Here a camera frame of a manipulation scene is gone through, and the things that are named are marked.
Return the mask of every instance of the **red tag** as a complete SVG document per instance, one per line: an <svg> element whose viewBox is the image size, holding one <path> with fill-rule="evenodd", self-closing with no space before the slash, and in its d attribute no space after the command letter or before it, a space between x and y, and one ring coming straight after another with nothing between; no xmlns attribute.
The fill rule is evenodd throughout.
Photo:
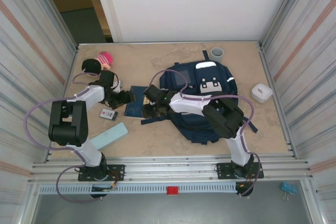
<svg viewBox="0 0 336 224"><path fill-rule="evenodd" d="M179 195L178 186L167 186L167 195Z"/></svg>

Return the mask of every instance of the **gray cup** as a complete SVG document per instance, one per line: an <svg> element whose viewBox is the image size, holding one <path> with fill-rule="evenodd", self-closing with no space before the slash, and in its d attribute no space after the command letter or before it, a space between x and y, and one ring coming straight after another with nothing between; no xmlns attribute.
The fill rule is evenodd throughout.
<svg viewBox="0 0 336 224"><path fill-rule="evenodd" d="M224 50L220 47L214 47L210 50L209 60L221 62Z"/></svg>

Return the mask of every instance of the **black mounting plate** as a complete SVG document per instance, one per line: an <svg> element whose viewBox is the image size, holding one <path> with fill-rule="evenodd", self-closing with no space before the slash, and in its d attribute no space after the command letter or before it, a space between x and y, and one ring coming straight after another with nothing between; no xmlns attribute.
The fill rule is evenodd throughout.
<svg viewBox="0 0 336 224"><path fill-rule="evenodd" d="M258 172L258 162L253 162L252 167L251 167L251 173L252 173L252 178L256 178L257 172ZM262 164L260 165L260 174L258 178L263 178L264 177L264 171L263 171L263 166ZM234 173L234 169L232 167L231 163L218 163L216 164L216 172L218 179L240 179L237 177L237 175Z"/></svg>
<svg viewBox="0 0 336 224"><path fill-rule="evenodd" d="M118 175L119 175L119 179L116 178L115 173L111 173L111 175L114 179L112 179L111 176L107 176L106 179L104 179L104 180L96 180L95 178L88 178L84 175L84 173L83 173L84 170L81 167L81 168L79 168L78 181L94 181L94 182L97 182L97 181L114 181L114 180L123 181L124 180L125 165L107 165L107 167L108 167L108 170L117 172Z"/></svg>

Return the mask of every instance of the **marble-patterned surface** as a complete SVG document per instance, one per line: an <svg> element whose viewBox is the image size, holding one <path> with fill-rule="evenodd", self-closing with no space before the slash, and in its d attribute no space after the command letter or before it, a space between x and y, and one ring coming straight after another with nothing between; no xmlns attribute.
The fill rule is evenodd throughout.
<svg viewBox="0 0 336 224"><path fill-rule="evenodd" d="M258 83L267 84L266 76L254 42L221 42L194 44L149 44L149 45L82 45L75 62L72 75L81 72L83 60L95 57L101 51L108 51L114 57L111 71L123 81L123 87L129 90L131 85L147 86L155 73L170 67L174 62L190 62L204 59L202 50L208 52L213 47L224 49L222 64L226 65L235 77L238 93L251 99L250 91ZM90 82L93 77L83 76L78 80ZM158 86L159 78L154 81ZM70 84L68 95L77 93L84 87ZM245 137L251 151L257 153L287 152L276 108L270 99L264 104L252 100L255 106L253 123L259 128L254 134L246 128ZM244 101L239 102L246 116L250 108ZM124 117L125 105L118 108L116 121L100 118L101 110L106 108L96 104L89 112L89 137L92 138L114 125L124 122L129 133L110 144L102 152L113 156L175 156L175 155L215 155L229 154L226 141L208 145L192 144L185 139L170 121L141 125L140 119ZM70 152L54 152L53 157L70 157Z"/></svg>

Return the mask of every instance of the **stuffed toy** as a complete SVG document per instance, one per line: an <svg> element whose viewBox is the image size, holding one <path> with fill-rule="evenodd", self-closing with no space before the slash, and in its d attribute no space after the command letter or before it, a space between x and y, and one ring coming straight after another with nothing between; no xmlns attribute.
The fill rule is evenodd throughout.
<svg viewBox="0 0 336 224"><path fill-rule="evenodd" d="M100 74L102 70L110 70L113 57L108 52L101 52L94 59L83 61L82 71L85 73Z"/></svg>

